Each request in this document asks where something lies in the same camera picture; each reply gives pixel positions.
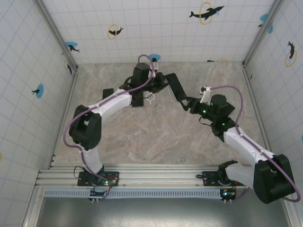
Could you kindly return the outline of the clear phone case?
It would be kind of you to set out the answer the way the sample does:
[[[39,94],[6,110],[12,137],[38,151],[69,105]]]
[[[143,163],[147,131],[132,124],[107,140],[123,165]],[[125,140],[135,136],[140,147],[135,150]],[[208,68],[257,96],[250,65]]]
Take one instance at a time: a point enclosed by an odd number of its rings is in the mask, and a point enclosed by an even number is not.
[[[152,92],[148,92],[143,97],[143,100],[144,100],[144,103],[147,104],[148,106],[155,106],[157,104],[155,94]]]

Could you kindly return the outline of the small dolphin yellow hoop sticker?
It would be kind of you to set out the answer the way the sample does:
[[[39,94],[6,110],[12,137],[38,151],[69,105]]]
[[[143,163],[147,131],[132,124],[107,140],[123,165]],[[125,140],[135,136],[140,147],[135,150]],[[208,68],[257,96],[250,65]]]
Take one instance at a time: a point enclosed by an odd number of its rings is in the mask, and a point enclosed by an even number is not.
[[[108,39],[115,39],[123,30],[123,27],[119,27],[117,24],[112,24],[107,31]]]

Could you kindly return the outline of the black dolphin yellow hoop sticker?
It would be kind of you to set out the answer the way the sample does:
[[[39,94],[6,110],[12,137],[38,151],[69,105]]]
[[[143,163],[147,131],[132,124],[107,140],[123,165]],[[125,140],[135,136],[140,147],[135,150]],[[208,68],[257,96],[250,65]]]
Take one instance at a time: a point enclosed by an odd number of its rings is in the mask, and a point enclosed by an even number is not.
[[[205,1],[201,4],[197,13],[190,11],[188,18],[198,18],[199,23],[206,26],[212,22],[214,16],[219,16],[220,11],[224,8],[224,5],[214,7],[210,2]]]

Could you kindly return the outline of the blue circle shark sticker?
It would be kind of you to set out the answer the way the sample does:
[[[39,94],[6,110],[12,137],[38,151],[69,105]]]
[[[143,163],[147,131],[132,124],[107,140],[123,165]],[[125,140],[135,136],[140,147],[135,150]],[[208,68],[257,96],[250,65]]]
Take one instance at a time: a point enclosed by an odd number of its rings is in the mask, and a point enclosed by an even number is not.
[[[78,44],[76,42],[67,41],[65,42],[67,47],[70,49],[71,52],[80,52],[80,49],[77,49]]]

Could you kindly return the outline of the black controller module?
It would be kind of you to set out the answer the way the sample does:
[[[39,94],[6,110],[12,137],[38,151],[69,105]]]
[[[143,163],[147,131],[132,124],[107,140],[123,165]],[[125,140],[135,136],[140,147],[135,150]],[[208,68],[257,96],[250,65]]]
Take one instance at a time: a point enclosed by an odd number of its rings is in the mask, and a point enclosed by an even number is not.
[[[220,190],[221,201],[223,203],[232,203],[236,199],[237,193],[234,188]]]
[[[91,190],[89,194],[89,200],[91,203],[99,203],[100,201],[104,200],[107,196],[107,190],[99,192],[96,190]]]

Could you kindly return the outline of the black lizard yellow hoop sticker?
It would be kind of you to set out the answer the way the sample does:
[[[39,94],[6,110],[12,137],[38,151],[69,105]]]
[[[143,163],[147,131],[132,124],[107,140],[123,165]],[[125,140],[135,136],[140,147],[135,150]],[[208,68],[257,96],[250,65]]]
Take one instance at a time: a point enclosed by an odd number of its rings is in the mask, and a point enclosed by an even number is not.
[[[287,46],[289,47],[289,52],[285,58],[285,66],[292,67],[297,60],[297,51],[295,45],[292,42],[288,42]]]

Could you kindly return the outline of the blue circle fish sticker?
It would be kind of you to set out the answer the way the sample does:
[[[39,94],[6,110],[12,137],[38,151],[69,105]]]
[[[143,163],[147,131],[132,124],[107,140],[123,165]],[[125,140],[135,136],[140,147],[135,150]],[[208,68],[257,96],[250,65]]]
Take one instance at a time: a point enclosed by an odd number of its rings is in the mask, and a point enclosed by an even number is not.
[[[32,95],[35,95],[38,99],[43,96],[44,86],[43,84],[39,84],[35,90],[32,90]]]

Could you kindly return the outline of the blue blob sticker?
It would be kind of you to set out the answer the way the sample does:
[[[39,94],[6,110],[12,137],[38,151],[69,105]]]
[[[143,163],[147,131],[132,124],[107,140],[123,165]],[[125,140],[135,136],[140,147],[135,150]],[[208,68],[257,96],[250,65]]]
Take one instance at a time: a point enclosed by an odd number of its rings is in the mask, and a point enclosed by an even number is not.
[[[261,21],[261,24],[258,26],[258,27],[262,27],[263,23],[265,22],[265,20],[267,19],[268,17],[268,13],[266,14],[263,14],[259,19]],[[273,24],[271,24],[269,30],[268,30],[268,33],[271,34],[273,32]]]

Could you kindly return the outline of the grey metal panel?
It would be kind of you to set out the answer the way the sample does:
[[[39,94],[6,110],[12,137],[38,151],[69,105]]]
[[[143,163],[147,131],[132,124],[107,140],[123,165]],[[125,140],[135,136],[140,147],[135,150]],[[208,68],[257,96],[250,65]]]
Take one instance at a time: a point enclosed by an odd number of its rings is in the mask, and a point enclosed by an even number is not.
[[[37,227],[290,227],[281,201],[46,198]]]

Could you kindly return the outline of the aluminium table edge rail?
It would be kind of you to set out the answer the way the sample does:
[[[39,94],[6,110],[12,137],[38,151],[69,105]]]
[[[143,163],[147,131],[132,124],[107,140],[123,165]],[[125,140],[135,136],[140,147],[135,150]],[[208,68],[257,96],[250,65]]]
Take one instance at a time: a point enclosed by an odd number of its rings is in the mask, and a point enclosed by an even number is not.
[[[247,68],[242,67],[242,72],[246,81],[246,85],[250,95],[250,100],[253,106],[253,110],[258,122],[258,128],[260,130],[261,138],[263,141],[263,145],[259,145],[256,141],[250,138],[244,131],[240,133],[240,137],[244,149],[243,156],[252,167],[255,167],[255,164],[257,164],[259,161],[268,160],[265,155],[267,155],[268,158],[271,159],[274,153],[272,153],[272,147],[270,145],[269,138],[265,129],[265,125],[262,120],[260,108],[256,99],[256,93],[253,90]]]
[[[74,92],[74,89],[75,89],[75,86],[76,86],[78,75],[79,75],[79,71],[76,70],[76,72],[72,75],[72,80],[71,80],[70,85],[67,89],[67,95],[64,99],[62,113],[61,113],[60,118],[59,118],[59,124],[57,126],[56,131],[55,131],[55,138],[53,140],[53,144],[52,144],[52,147],[51,147],[51,150],[50,150],[50,154],[48,156],[47,164],[45,166],[46,169],[49,169],[51,167],[52,162],[53,162],[53,157],[56,155],[56,151],[57,151],[58,146],[60,144],[61,137],[62,137],[62,134],[64,132],[64,124],[65,124],[65,121],[66,121],[66,118],[67,118],[67,113],[68,113],[69,106],[70,106],[71,99],[72,99],[72,95],[73,95],[73,92]]]

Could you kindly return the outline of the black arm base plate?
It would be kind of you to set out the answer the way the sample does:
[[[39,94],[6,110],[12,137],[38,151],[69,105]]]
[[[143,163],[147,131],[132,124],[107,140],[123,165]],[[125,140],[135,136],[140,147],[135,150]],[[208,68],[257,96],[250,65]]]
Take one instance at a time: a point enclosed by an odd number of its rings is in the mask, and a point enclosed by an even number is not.
[[[203,171],[200,175],[196,175],[196,177],[203,181],[204,186],[224,186],[224,187],[243,186],[242,183],[231,181],[231,180],[222,183],[219,180],[219,175],[217,171]]]
[[[88,171],[82,171],[78,176],[78,186],[118,186],[119,181],[119,172],[108,172],[105,171],[101,175],[106,179],[98,178],[95,175],[92,175]]]

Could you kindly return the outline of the aluminium corner post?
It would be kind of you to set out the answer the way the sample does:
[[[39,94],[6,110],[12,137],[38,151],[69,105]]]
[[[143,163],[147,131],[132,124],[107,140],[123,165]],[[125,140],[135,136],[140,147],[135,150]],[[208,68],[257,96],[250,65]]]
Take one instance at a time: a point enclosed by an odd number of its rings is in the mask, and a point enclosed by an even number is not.
[[[54,20],[52,19],[47,7],[45,6],[43,0],[33,0],[33,3],[36,5],[40,15],[44,19],[45,23],[47,24],[50,32],[52,33],[54,39],[56,40],[57,44],[59,45],[63,56],[67,60],[69,67],[74,70],[75,72],[78,69],[78,65],[75,62],[70,49],[66,45],[62,35],[60,34],[59,29],[57,28]]]
[[[274,0],[272,7],[267,14],[267,18],[263,21],[258,35],[256,36],[255,40],[253,41],[245,60],[242,62],[244,68],[247,68],[247,66],[251,62],[252,58],[256,54],[258,48],[260,47],[261,43],[263,42],[263,40],[266,36],[266,34],[268,33],[269,29],[273,25],[273,22],[277,16],[278,12],[280,11],[282,5],[284,4],[284,2],[285,2],[285,0]]]

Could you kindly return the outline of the aluminium mounting rail frame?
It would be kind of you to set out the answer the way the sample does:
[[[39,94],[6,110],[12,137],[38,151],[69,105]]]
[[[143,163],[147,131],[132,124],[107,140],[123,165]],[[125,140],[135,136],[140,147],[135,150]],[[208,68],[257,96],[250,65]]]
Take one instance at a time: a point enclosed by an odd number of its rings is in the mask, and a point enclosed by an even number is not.
[[[53,164],[37,175],[37,188],[77,188],[80,169],[77,164]],[[203,188],[203,181],[196,178],[203,171],[215,171],[217,166],[156,165],[156,164],[104,164],[105,171],[118,171],[118,188]]]

